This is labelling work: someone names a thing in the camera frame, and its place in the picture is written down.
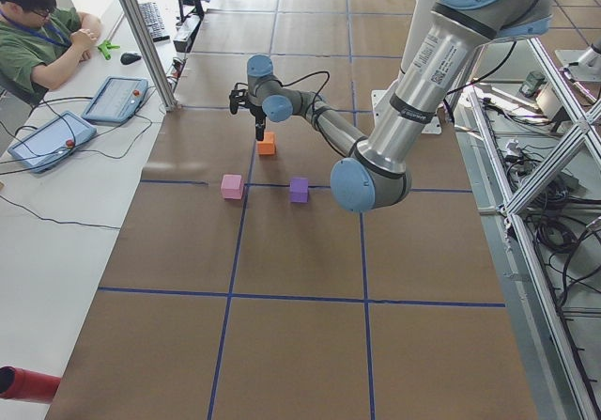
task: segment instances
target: eyeglasses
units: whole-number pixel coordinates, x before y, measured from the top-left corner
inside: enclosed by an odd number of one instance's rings
[[[31,10],[32,13],[37,14],[39,17],[46,19],[48,16],[50,16],[51,14],[53,14],[54,10],[53,9],[39,9],[39,10]]]

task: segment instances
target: blue lanyard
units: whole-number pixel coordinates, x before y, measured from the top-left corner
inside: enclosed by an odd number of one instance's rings
[[[65,48],[69,48],[71,46],[70,39],[67,38],[65,36],[65,34],[63,32],[61,32],[60,30],[58,30],[52,23],[48,23],[48,25],[46,25],[46,27],[48,27],[52,32],[55,32],[56,35],[58,35],[62,39],[62,42],[57,41],[56,39],[47,37],[46,35],[42,35],[40,32],[37,32],[36,30],[32,30],[31,28],[27,28],[24,25],[21,25],[20,23],[15,23],[12,19],[8,18],[1,9],[0,9],[0,15],[2,15],[2,17],[4,19],[6,19],[9,23],[11,23],[15,27],[17,27],[19,30],[23,30],[25,33],[28,33],[29,35],[33,35],[34,37],[41,38],[46,42],[50,42],[51,44],[54,44],[55,46],[61,46],[61,47],[65,47]]]

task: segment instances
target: green t-shirt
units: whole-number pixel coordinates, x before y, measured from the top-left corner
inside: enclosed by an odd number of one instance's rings
[[[82,26],[75,8],[57,9],[51,16],[51,23],[69,42],[70,34]],[[63,41],[60,35],[48,27],[36,31],[55,41]],[[9,23],[0,22],[0,70],[25,91],[34,94],[36,101],[40,101],[48,89],[31,81],[31,71],[37,65],[50,65],[66,50],[66,47],[52,44]]]

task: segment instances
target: pink cube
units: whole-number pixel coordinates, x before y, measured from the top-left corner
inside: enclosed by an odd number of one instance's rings
[[[222,179],[223,199],[242,199],[244,180],[240,174],[224,174]]]
[[[309,179],[292,178],[290,181],[290,202],[309,202]]]

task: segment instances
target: black computer mouse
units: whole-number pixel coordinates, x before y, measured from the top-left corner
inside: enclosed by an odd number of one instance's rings
[[[138,61],[142,58],[137,52],[126,52],[121,54],[121,63],[124,65],[130,65],[134,61]]]

